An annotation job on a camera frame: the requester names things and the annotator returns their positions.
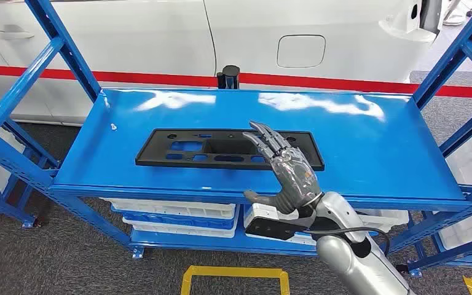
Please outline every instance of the black plastic panel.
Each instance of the black plastic panel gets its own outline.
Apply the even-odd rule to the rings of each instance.
[[[228,129],[155,129],[135,159],[137,165],[271,170],[242,132]],[[316,171],[325,163],[310,132],[279,132],[299,148]]]

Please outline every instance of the black cable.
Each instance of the black cable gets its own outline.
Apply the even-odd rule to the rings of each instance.
[[[378,232],[380,233],[385,241],[386,247],[384,248],[384,256],[388,256],[388,252],[390,251],[390,238],[388,234],[380,229],[376,229],[375,227],[368,227],[368,226],[359,226],[359,227],[351,227],[349,229],[334,229],[334,230],[304,230],[307,234],[314,234],[314,235],[339,235],[344,234],[346,232],[362,232],[362,231],[371,231],[371,232]]]

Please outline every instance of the rectangular hole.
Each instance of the rectangular hole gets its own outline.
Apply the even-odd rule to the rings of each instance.
[[[183,156],[181,154],[167,154],[167,155],[165,155],[165,158],[167,160],[181,160],[182,157]]]
[[[257,153],[254,144],[248,140],[207,140],[207,154],[254,155]]]
[[[243,157],[237,155],[217,155],[214,157],[214,160],[223,162],[243,162]]]
[[[207,155],[203,155],[203,154],[194,155],[192,158],[193,161],[205,161],[206,159],[207,159]]]
[[[171,143],[172,151],[197,152],[201,149],[201,141],[175,141]]]
[[[254,162],[254,163],[263,163],[265,162],[265,158],[263,158],[262,156],[260,155],[254,155],[251,157],[251,162]]]

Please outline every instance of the bolt hole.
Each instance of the bolt hole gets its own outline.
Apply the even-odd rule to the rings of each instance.
[[[414,5],[414,8],[412,9],[412,19],[414,20],[415,17],[417,17],[417,5]]]

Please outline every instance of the blue storage bin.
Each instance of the blue storage bin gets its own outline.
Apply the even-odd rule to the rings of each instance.
[[[232,219],[218,219],[207,217],[193,217],[183,215],[147,213],[139,211],[118,210],[111,206],[111,211],[122,214],[127,220],[157,222],[166,224],[179,224],[182,226],[208,227],[212,229],[231,229],[234,225],[234,218],[238,218],[236,214]]]

